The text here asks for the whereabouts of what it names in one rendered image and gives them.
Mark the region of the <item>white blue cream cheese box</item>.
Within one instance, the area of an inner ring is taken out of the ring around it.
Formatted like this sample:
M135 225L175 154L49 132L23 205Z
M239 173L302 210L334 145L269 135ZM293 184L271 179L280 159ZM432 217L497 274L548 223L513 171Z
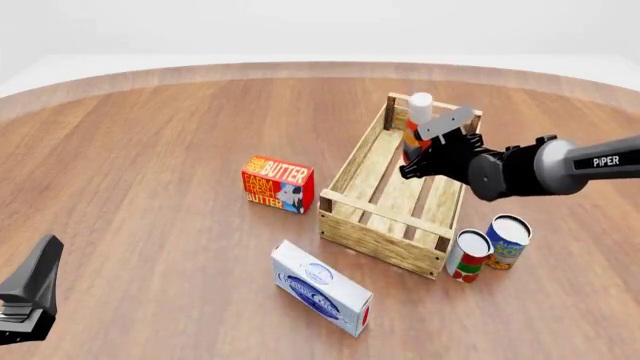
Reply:
M271 251L271 260L278 287L353 337L365 329L371 291L288 240Z

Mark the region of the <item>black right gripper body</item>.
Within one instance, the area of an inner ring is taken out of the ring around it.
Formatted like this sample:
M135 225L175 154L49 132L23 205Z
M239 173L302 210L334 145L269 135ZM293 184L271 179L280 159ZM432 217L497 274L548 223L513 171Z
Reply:
M464 185L469 184L469 166L479 155L498 156L499 151L484 146L481 134L465 134L460 128L434 138L427 156L429 176L446 176Z

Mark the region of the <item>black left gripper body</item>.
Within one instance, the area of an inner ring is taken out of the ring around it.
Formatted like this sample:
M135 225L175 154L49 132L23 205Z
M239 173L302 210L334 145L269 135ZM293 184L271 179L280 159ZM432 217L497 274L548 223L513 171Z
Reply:
M22 296L0 295L0 345L44 341L56 316L55 301L42 305Z

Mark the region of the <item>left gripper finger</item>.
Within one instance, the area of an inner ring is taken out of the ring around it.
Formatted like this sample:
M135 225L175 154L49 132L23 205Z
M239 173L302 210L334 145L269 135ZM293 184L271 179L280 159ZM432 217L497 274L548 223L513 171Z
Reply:
M63 242L53 234L40 239L23 263L0 284L0 300L6 305L29 304L56 312L56 281L63 249Z

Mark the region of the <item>blue soup tin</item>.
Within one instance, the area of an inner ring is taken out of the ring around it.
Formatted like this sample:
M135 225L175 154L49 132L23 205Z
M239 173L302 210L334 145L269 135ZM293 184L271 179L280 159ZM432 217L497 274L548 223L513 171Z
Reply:
M500 214L489 224L486 236L494 248L486 264L494 269L510 269L529 245L532 230L522 218Z

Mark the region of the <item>red ketchup bottle white cap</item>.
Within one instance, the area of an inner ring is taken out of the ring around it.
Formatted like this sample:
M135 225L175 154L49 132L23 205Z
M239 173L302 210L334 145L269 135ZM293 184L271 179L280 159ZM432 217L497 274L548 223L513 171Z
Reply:
M432 116L432 95L416 92L408 100L408 117L403 132L403 160L409 164L431 145L430 140L417 140L414 132Z

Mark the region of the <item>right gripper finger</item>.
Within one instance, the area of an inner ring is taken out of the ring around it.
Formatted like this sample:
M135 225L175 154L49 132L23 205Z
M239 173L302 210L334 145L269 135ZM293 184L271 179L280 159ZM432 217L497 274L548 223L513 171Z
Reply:
M403 179L422 179L427 176L448 176L448 166L445 164L447 155L436 149L425 149L410 161L399 167Z

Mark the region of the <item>red butter box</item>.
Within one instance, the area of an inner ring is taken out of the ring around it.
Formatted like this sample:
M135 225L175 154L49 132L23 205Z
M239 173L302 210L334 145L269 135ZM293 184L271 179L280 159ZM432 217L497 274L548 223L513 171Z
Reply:
M254 203L305 214L313 202L313 167L254 155L241 174L247 200Z

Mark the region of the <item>wooden slat tray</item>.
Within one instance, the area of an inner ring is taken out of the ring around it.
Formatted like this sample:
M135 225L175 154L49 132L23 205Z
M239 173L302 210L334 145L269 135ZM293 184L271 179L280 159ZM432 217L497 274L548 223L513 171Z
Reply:
M319 194L324 239L427 278L444 268L465 186L436 176L402 179L402 102L390 93L328 188Z

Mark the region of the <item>tomato print tin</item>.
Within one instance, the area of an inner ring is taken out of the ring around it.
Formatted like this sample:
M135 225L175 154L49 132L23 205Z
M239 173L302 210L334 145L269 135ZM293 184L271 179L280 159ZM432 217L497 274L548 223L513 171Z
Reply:
M470 284L478 278L494 247L479 230L461 230L445 263L446 271L457 281Z

